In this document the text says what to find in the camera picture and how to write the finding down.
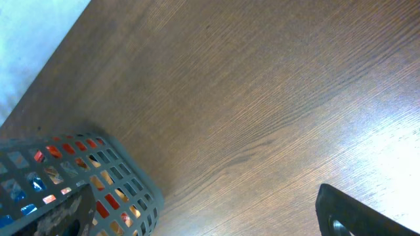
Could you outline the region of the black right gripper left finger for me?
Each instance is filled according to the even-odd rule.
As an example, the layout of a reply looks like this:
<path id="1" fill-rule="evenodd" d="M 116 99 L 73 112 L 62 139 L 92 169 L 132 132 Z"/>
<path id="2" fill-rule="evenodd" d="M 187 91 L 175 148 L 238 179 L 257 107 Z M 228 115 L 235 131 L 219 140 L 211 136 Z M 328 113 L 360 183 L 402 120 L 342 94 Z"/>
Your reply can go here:
<path id="1" fill-rule="evenodd" d="M 84 184 L 41 212 L 30 214 L 12 234 L 86 236 L 92 228 L 95 203 L 92 187 Z"/>

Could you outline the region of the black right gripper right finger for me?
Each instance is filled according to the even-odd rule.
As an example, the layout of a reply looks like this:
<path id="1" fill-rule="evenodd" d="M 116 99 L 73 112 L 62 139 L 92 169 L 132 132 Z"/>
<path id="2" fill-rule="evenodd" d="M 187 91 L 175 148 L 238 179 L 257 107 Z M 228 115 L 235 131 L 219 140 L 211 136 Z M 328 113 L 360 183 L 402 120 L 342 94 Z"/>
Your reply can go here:
<path id="1" fill-rule="evenodd" d="M 316 198 L 316 215 L 323 236 L 419 234 L 329 184 L 321 184 Z"/>

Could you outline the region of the blue carton box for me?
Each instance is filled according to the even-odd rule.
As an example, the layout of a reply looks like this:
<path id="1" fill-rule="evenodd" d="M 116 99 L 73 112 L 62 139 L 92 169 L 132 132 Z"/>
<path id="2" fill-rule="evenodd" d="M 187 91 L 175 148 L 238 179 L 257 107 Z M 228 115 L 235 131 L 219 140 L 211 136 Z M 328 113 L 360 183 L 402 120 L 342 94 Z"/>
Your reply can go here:
<path id="1" fill-rule="evenodd" d="M 31 157 L 1 152 L 1 227 L 9 226 L 44 205 L 47 186 Z"/>

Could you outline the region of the orange noodle packet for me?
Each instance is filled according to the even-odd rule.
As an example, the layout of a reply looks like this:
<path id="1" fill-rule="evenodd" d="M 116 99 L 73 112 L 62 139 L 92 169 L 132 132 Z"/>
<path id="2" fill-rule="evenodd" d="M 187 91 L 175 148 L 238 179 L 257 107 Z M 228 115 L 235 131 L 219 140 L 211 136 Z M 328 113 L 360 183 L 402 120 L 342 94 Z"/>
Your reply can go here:
<path id="1" fill-rule="evenodd" d="M 28 150 L 47 186 L 51 203 L 84 184 L 94 193 L 94 232 L 99 235 L 138 233 L 141 217 L 135 198 L 142 191 L 136 174 L 111 144 L 100 136 L 56 136 Z"/>

